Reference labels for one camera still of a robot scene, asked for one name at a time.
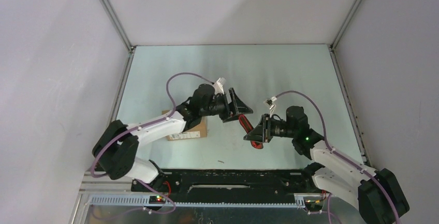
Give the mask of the red black utility knife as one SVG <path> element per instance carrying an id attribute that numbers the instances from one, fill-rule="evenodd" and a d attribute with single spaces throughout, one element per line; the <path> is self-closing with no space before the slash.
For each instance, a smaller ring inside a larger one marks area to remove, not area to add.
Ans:
<path id="1" fill-rule="evenodd" d="M 254 129 L 253 125 L 249 122 L 249 120 L 245 115 L 243 114 L 239 115 L 238 121 L 247 134 Z M 264 147 L 262 143 L 255 142 L 253 140 L 250 141 L 250 143 L 253 148 L 258 150 L 261 150 Z"/>

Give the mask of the brown cardboard express box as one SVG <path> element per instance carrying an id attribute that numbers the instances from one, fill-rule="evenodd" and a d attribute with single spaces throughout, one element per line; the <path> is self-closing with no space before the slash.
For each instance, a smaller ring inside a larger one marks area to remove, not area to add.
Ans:
<path id="1" fill-rule="evenodd" d="M 165 127 L 161 129 L 162 137 L 168 141 L 198 139 L 207 137 L 207 121 L 205 117 L 192 118 L 188 114 L 175 110 L 172 116 L 168 116 L 170 110 L 163 110 Z"/>

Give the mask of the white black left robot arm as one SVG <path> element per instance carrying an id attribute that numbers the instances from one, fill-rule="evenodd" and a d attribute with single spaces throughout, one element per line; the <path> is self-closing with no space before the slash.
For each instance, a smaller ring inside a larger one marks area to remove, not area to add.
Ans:
<path id="1" fill-rule="evenodd" d="M 130 177 L 142 181 L 151 191 L 164 184 L 160 168 L 151 160 L 137 156 L 138 148 L 151 142 L 182 133 L 200 124 L 205 116 L 217 115 L 222 122 L 238 120 L 253 110 L 235 93 L 221 93 L 213 84 L 201 84 L 185 102 L 145 124 L 112 121 L 92 149 L 92 155 L 112 180 Z"/>

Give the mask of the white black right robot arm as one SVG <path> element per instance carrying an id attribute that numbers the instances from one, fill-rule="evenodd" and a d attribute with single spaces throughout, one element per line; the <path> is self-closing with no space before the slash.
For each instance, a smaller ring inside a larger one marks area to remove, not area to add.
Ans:
<path id="1" fill-rule="evenodd" d="M 410 210 L 393 172 L 376 170 L 327 146 L 324 137 L 309 126 L 303 107 L 287 108 L 284 120 L 263 114 L 256 127 L 244 115 L 238 120 L 246 131 L 244 139 L 254 147 L 261 148 L 274 137 L 291 138 L 297 153 L 313 161 L 301 178 L 303 189 L 335 194 L 357 209 L 366 223 L 396 223 Z"/>

